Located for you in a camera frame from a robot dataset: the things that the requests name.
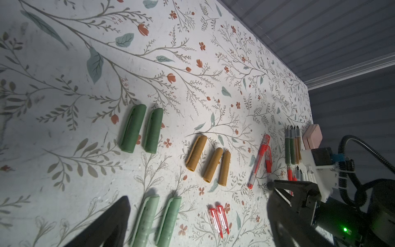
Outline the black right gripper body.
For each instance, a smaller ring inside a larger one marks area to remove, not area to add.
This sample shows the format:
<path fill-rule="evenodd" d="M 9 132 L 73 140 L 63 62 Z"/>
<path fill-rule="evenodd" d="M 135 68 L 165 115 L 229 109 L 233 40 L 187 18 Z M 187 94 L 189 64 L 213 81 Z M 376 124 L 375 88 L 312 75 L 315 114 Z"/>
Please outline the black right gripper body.
<path fill-rule="evenodd" d="M 395 245 L 395 183 L 377 182 L 372 189 L 367 212 L 329 198 L 321 202 L 318 186 L 299 182 L 305 195 L 303 208 L 312 209 L 307 221 L 332 234 L 349 247 L 393 247 Z"/>

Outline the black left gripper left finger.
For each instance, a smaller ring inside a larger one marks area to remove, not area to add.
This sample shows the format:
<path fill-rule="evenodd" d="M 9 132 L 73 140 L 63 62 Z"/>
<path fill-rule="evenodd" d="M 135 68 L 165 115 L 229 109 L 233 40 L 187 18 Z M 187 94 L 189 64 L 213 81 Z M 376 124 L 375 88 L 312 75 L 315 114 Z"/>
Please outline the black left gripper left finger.
<path fill-rule="evenodd" d="M 121 197 L 66 246 L 122 247 L 128 228 L 130 211 L 128 197 Z"/>

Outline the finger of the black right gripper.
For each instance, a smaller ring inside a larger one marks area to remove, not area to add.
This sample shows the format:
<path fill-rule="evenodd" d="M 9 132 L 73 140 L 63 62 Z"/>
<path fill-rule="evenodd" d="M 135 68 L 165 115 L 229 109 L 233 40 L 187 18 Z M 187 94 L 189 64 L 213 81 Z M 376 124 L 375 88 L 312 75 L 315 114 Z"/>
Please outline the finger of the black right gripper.
<path fill-rule="evenodd" d="M 294 196 L 299 197 L 319 196 L 318 185 L 308 181 L 273 180 L 268 182 L 267 188 L 269 190 L 290 190 L 294 193 Z"/>

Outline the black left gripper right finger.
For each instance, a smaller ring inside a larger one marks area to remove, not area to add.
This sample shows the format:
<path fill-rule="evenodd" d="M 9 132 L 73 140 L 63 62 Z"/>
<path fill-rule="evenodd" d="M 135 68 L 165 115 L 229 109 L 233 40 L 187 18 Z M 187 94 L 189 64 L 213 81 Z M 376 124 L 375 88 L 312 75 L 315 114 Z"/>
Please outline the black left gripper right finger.
<path fill-rule="evenodd" d="M 300 247 L 333 246 L 293 212 L 287 201 L 277 191 L 269 196 L 266 208 L 275 246 L 294 247 L 296 244 Z"/>

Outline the light green cap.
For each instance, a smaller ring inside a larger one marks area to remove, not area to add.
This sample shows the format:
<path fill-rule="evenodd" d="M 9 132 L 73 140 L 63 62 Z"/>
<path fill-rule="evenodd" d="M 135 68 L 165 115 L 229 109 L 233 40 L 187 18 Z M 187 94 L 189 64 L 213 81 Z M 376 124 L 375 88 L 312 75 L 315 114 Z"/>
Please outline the light green cap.
<path fill-rule="evenodd" d="M 130 247 L 146 247 L 159 203 L 159 195 L 146 197 L 138 213 L 135 227 L 129 240 Z"/>
<path fill-rule="evenodd" d="M 158 227 L 158 235 L 155 241 L 157 247 L 169 247 L 175 224 L 181 207 L 182 197 L 172 197 L 168 200 Z"/>

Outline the dark green pen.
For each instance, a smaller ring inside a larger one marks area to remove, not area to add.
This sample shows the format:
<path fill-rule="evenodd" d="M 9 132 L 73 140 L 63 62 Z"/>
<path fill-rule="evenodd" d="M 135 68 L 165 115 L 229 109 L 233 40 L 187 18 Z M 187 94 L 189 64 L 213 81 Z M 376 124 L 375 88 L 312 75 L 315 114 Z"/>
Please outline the dark green pen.
<path fill-rule="evenodd" d="M 290 154 L 291 164 L 296 164 L 296 152 L 295 152 L 295 132 L 293 126 L 290 126 Z"/>
<path fill-rule="evenodd" d="M 291 164 L 291 146 L 290 146 L 289 126 L 287 126 L 285 129 L 285 160 L 286 160 L 286 165 L 290 166 L 290 164 Z"/>

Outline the brown pen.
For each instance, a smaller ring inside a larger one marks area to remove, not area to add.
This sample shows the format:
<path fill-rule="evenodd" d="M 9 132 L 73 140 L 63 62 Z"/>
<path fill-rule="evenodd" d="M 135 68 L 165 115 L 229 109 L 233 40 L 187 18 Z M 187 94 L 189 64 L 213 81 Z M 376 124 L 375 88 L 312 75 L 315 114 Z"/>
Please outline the brown pen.
<path fill-rule="evenodd" d="M 298 144 L 298 152 L 301 152 L 302 148 L 301 148 L 301 129 L 299 128 L 299 126 L 297 126 L 296 128 L 296 138 L 297 138 L 297 144 Z"/>
<path fill-rule="evenodd" d="M 293 126 L 293 134 L 294 134 L 294 144 L 295 144 L 295 163 L 298 165 L 300 162 L 299 157 L 299 147 L 298 147 L 298 137 L 297 137 L 297 129 Z"/>

